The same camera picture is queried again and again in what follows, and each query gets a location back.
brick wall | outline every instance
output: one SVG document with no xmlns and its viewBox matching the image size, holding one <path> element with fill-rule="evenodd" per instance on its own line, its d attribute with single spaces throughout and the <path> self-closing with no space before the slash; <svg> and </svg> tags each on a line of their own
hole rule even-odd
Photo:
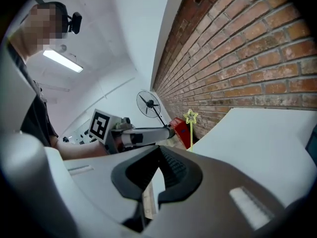
<svg viewBox="0 0 317 238">
<path fill-rule="evenodd" d="M 201 138 L 233 107 L 317 109 L 317 52 L 289 0 L 207 1 L 193 13 L 184 0 L 158 69 L 154 90 L 172 118 L 198 112 Z M 191 34 L 179 32 L 185 15 Z"/>
</svg>

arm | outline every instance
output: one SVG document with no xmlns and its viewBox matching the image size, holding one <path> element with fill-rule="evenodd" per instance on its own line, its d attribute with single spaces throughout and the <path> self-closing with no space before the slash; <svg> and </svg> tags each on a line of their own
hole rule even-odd
<svg viewBox="0 0 317 238">
<path fill-rule="evenodd" d="M 59 151 L 63 160 L 73 160 L 108 155 L 105 147 L 99 141 L 83 145 L 73 145 L 58 140 L 56 136 L 51 136 L 50 141 L 51 146 Z"/>
</svg>

red object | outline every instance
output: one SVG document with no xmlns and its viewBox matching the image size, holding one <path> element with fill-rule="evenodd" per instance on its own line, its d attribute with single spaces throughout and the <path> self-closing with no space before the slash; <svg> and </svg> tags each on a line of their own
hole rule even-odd
<svg viewBox="0 0 317 238">
<path fill-rule="evenodd" d="M 169 124 L 175 130 L 176 135 L 183 143 L 185 148 L 190 148 L 190 131 L 187 127 L 186 122 L 180 118 L 175 118 L 174 120 L 170 121 Z"/>
</svg>

black fan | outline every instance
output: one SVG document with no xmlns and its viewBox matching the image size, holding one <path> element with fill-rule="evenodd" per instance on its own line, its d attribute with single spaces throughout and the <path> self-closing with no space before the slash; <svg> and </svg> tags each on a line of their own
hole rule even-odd
<svg viewBox="0 0 317 238">
<path fill-rule="evenodd" d="M 157 98 L 152 93 L 141 91 L 137 95 L 137 105 L 139 110 L 150 118 L 158 117 L 160 121 L 163 123 L 162 119 L 160 118 L 160 105 Z"/>
</svg>

star wand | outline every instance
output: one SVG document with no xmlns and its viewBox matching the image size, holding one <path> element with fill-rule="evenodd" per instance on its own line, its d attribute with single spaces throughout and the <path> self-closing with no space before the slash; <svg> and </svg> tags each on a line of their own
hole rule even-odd
<svg viewBox="0 0 317 238">
<path fill-rule="evenodd" d="M 188 113 L 183 116 L 186 118 L 186 124 L 190 123 L 190 151 L 193 152 L 193 123 L 196 123 L 196 116 L 198 116 L 198 113 L 189 109 Z"/>
</svg>

